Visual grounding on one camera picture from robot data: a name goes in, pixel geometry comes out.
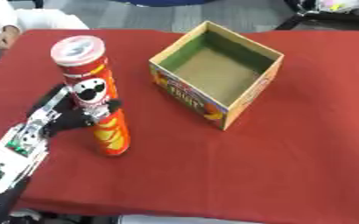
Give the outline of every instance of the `table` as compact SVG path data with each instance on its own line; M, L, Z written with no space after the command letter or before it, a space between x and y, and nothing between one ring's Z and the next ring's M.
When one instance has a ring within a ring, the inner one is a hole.
M151 82L147 60L181 34L29 31L0 62L0 137L62 81L51 46L105 39L131 148L101 157L87 130L51 143L20 203L71 214L168 214L359 223L359 32L246 34L285 53L277 79L226 132Z

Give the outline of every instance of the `pringles can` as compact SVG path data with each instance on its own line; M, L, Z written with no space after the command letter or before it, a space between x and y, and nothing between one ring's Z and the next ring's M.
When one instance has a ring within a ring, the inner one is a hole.
M76 103L93 108L118 98L105 45L94 36L74 36L57 42L51 51L60 67L66 84L72 89ZM120 155L130 145L130 135L120 108L103 118L93 127L100 152L109 156Z

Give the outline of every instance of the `robotic arm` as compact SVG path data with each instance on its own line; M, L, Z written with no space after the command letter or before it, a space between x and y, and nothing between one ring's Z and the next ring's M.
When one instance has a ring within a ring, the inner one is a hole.
M60 84L27 112L26 122L10 128L0 140L0 223L47 156L50 137L62 130L94 125L120 105L112 100L96 108L76 108L69 88Z

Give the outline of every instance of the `chair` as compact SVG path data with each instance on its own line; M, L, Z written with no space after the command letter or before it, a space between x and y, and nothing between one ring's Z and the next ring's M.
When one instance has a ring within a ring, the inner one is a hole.
M25 1L25 0L8 0L10 2L15 2L15 1ZM35 4L35 8L36 9L42 9L43 5L44 5L44 0L32 0Z
M315 10L316 0L285 0L285 2L295 14L288 18L283 24L279 25L275 30L291 30L295 26L306 21L354 25L354 29L359 30L358 15Z

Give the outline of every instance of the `cardboard box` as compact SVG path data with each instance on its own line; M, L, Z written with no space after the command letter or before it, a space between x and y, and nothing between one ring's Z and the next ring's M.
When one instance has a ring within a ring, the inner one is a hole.
M150 59L154 81L225 130L273 80L284 55L204 22Z

